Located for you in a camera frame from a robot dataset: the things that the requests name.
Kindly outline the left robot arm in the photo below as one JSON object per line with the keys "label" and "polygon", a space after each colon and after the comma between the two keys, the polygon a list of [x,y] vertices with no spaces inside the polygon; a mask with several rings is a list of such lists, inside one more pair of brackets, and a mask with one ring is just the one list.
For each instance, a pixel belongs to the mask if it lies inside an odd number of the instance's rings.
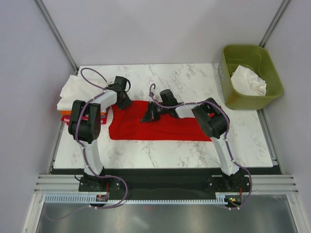
{"label": "left robot arm", "polygon": [[97,141],[101,132],[101,112],[112,105],[120,110],[129,107],[132,104],[127,94],[130,88],[127,78],[117,76],[112,84],[89,101],[75,100],[72,104],[68,131],[82,150],[84,173],[92,176],[89,184],[96,191],[105,189],[107,184]]}

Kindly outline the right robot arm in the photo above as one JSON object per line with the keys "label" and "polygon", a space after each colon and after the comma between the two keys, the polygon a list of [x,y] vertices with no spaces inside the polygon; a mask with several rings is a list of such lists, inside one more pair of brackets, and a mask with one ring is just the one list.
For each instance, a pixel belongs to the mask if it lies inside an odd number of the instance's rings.
{"label": "right robot arm", "polygon": [[161,102],[155,99],[155,94],[150,90],[149,97],[152,101],[147,105],[147,111],[142,123],[160,120],[164,114],[178,119],[194,118],[202,132],[212,140],[217,151],[221,170],[224,175],[223,187],[228,191],[234,191],[240,186],[240,179],[236,176],[240,172],[240,166],[235,161],[228,141],[230,120],[219,104],[208,98],[200,102],[178,102],[172,91],[165,89],[160,92]]}

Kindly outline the white folded t shirt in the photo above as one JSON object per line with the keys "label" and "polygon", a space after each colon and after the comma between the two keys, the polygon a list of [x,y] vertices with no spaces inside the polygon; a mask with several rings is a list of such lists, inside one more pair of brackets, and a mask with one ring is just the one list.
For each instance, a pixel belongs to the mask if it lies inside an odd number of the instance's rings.
{"label": "white folded t shirt", "polygon": [[101,111],[117,102],[117,93],[113,90],[103,91],[88,83],[81,76],[70,75],[60,93],[61,100],[57,104],[58,111],[71,111],[73,102],[81,100],[101,105]]}

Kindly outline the white crumpled t shirt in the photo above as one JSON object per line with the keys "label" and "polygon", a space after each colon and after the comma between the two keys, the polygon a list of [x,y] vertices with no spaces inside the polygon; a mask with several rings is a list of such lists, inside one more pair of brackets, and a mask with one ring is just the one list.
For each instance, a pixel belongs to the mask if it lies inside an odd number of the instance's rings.
{"label": "white crumpled t shirt", "polygon": [[233,88],[240,94],[247,96],[265,96],[267,83],[254,71],[238,65],[231,76]]}

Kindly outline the green plastic bin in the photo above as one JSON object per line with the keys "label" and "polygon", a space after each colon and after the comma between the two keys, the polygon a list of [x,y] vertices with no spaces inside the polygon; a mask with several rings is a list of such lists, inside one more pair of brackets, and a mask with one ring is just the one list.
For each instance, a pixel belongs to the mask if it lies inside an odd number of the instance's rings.
{"label": "green plastic bin", "polygon": [[[267,83],[265,96],[243,95],[235,90],[231,77],[241,65]],[[284,88],[269,52],[257,45],[231,44],[222,49],[218,75],[226,107],[231,110],[260,110],[281,97]]]}

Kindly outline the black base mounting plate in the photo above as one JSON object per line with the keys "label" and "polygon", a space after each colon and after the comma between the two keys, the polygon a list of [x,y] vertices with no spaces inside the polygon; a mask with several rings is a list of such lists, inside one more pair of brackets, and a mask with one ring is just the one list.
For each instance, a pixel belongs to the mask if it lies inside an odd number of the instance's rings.
{"label": "black base mounting plate", "polygon": [[86,184],[81,169],[53,169],[52,174],[77,175],[81,191],[108,191],[116,199],[209,199],[216,193],[246,194],[251,188],[246,171],[228,177],[219,168],[107,168],[99,185]]}

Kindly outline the left aluminium frame post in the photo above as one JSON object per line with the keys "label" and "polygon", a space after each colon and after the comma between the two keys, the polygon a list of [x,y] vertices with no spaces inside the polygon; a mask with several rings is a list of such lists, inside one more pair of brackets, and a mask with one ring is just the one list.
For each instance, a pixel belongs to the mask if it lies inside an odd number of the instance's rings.
{"label": "left aluminium frame post", "polygon": [[64,54],[66,60],[68,61],[70,67],[72,68],[74,74],[78,74],[79,68],[71,55],[64,39],[61,36],[61,33],[59,32],[51,14],[49,13],[46,5],[42,0],[34,0],[34,3],[38,10],[40,11],[42,17],[44,18],[47,26],[49,27],[51,33],[53,34],[53,37],[55,38],[57,44],[59,45],[62,53]]}

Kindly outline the aluminium frame post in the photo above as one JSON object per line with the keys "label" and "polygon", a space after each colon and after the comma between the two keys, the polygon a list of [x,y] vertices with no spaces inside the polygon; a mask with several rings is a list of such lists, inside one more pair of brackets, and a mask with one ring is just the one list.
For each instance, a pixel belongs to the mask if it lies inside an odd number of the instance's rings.
{"label": "aluminium frame post", "polygon": [[51,33],[53,34],[53,37],[55,38],[57,44],[59,45],[62,53],[64,54],[66,60],[68,61],[70,67],[72,68],[74,74],[78,74],[79,68],[71,55],[64,39],[61,36],[61,33],[59,32],[51,14],[49,13],[46,5],[42,0],[34,0],[34,3],[38,10],[40,11],[42,17],[44,18],[47,26],[49,27]]}
{"label": "aluminium frame post", "polygon": [[285,14],[287,8],[291,4],[292,0],[283,0],[277,9],[272,21],[270,22],[267,30],[265,31],[259,46],[264,48],[266,47],[270,37],[272,36],[273,32],[275,31],[276,27],[278,26],[279,22],[281,21],[283,15]]}

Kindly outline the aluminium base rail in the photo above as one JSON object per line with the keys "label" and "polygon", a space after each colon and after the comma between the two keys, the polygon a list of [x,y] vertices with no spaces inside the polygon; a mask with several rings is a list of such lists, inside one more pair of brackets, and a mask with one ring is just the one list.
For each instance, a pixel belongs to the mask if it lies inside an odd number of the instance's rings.
{"label": "aluminium base rail", "polygon": [[[252,175],[253,194],[298,194],[298,188],[291,175]],[[73,175],[40,175],[36,193],[76,194],[79,182]]]}

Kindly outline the right aluminium frame post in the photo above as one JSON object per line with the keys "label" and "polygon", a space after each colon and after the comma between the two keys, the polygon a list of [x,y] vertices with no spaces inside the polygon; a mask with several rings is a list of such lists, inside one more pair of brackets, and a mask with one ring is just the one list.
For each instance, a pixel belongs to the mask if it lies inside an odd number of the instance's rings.
{"label": "right aluminium frame post", "polygon": [[270,37],[272,36],[273,32],[275,31],[276,27],[278,26],[279,22],[281,21],[283,15],[285,14],[287,8],[291,4],[292,0],[283,0],[277,9],[272,21],[270,22],[267,30],[265,31],[259,46],[264,48],[266,47]]}

